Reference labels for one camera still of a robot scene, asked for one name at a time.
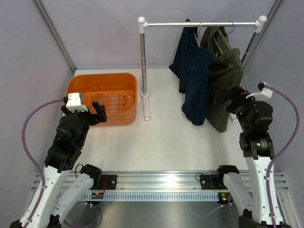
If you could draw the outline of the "navy blue shorts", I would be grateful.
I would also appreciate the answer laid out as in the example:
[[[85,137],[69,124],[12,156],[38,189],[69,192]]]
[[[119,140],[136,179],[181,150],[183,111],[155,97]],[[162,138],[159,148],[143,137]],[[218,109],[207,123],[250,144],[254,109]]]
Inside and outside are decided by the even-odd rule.
[[[183,28],[169,69],[179,79],[179,92],[185,94],[182,112],[193,125],[201,126],[207,113],[209,67],[215,56],[197,45],[197,34],[196,27]]]

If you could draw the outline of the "beige hanger with metal hook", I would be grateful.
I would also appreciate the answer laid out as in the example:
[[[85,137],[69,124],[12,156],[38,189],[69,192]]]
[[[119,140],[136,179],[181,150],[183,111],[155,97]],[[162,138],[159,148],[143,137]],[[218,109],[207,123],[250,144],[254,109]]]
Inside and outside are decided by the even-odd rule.
[[[200,47],[200,41],[199,41],[200,31],[201,31],[201,24],[199,25],[197,30],[194,31],[194,38],[198,47]]]

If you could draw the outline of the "olive green shorts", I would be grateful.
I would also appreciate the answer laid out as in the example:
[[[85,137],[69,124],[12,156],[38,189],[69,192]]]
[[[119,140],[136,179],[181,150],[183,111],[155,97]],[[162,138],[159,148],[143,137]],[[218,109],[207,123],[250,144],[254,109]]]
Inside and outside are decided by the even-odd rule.
[[[212,52],[211,28],[206,28],[200,46]],[[206,119],[219,133],[227,130],[229,113],[225,110],[225,107],[229,104],[229,101],[220,104],[217,101],[216,92],[240,85],[243,75],[244,68],[240,59],[239,48],[233,48],[226,54],[214,58],[214,63],[209,67]]]

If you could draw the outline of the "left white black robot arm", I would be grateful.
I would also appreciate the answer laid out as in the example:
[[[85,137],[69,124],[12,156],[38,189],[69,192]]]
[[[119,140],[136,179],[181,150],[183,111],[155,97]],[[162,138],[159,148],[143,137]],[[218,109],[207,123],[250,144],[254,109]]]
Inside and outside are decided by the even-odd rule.
[[[12,228],[59,228],[80,197],[89,189],[102,184],[100,168],[87,164],[68,190],[58,197],[66,177],[81,155],[90,126],[107,120],[105,106],[92,102],[96,113],[82,103],[72,111],[67,104],[61,107],[64,116],[59,121],[52,146],[47,152],[45,166],[39,169],[41,182],[24,216],[11,223]]]

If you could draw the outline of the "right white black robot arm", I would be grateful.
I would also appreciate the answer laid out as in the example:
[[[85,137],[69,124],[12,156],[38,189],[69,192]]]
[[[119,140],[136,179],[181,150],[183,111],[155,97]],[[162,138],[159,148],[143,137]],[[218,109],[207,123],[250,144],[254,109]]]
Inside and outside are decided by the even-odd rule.
[[[263,92],[249,93],[240,86],[216,92],[218,104],[235,114],[241,126],[239,145],[249,168],[251,192],[242,182],[235,166],[217,169],[215,183],[229,190],[239,213],[240,228],[288,228],[281,214],[274,182],[274,146],[268,129],[273,120],[273,108],[265,102]]]

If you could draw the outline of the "orange plastic basket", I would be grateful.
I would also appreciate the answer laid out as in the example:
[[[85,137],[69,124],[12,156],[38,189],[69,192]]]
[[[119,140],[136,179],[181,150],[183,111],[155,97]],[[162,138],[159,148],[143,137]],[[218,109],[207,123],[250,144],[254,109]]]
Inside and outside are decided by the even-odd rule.
[[[96,114],[92,106],[105,106],[107,121],[100,126],[129,125],[136,118],[137,79],[131,73],[84,74],[73,77],[66,94],[82,93],[84,105]]]

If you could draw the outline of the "white metal clothes rack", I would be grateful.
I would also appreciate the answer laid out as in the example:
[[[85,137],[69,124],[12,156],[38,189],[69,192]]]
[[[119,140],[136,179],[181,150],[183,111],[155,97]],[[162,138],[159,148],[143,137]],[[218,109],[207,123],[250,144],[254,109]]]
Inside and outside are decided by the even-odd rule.
[[[144,17],[138,18],[138,25],[139,25],[139,34],[140,34],[140,51],[141,51],[141,76],[142,76],[142,91],[141,91],[141,98],[143,102],[143,113],[144,119],[146,121],[150,120],[151,112],[150,112],[150,104],[149,104],[149,97],[150,93],[147,87],[147,70],[146,70],[146,54],[145,54],[145,30],[147,28],[158,28],[158,27],[253,27],[254,33],[251,37],[251,40],[244,52],[242,57],[242,64],[245,67],[248,63],[249,56],[254,50],[258,39],[260,37],[260,33],[262,32],[264,25],[266,24],[268,18],[265,15],[261,15],[255,22],[218,22],[218,21],[211,21],[211,22],[172,22],[172,23],[149,23],[146,21]]]

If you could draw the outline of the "aluminium mounting rail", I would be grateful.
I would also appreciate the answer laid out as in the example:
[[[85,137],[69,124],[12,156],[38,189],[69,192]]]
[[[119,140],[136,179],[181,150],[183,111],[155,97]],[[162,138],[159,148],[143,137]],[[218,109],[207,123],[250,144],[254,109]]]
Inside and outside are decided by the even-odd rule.
[[[226,201],[229,191],[199,181],[198,172],[103,172],[105,189],[80,201]]]

